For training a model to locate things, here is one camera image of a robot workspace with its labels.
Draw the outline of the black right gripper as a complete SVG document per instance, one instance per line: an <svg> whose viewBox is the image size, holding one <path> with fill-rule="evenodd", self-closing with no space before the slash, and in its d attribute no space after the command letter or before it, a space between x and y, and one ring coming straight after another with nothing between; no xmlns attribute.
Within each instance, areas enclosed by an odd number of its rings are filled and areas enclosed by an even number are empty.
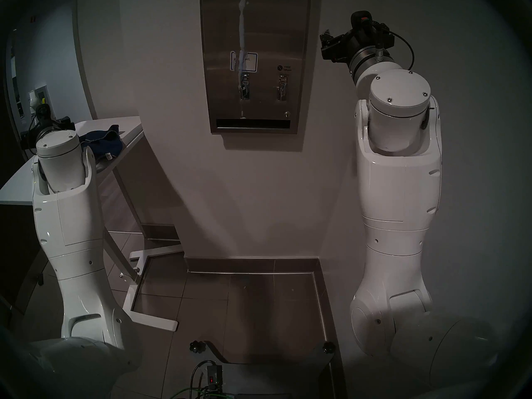
<svg viewBox="0 0 532 399"><path fill-rule="evenodd" d="M323 60L349 64L360 49L368 46L368 34L364 30L350 30L334 37L326 29L320 35L320 42Z"/></svg>

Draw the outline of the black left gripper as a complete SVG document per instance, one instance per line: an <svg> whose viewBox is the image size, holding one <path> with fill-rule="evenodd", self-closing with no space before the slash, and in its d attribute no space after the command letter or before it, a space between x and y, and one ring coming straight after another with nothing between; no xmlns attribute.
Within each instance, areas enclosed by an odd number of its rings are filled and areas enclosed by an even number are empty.
<svg viewBox="0 0 532 399"><path fill-rule="evenodd" d="M26 131L21 132L21 149L32 150L36 148L37 142L50 132L60 130L73 130L75 131L75 125L69 117L65 117L66 120L55 121L43 119L39 121L37 117L31 117L30 125Z"/></svg>

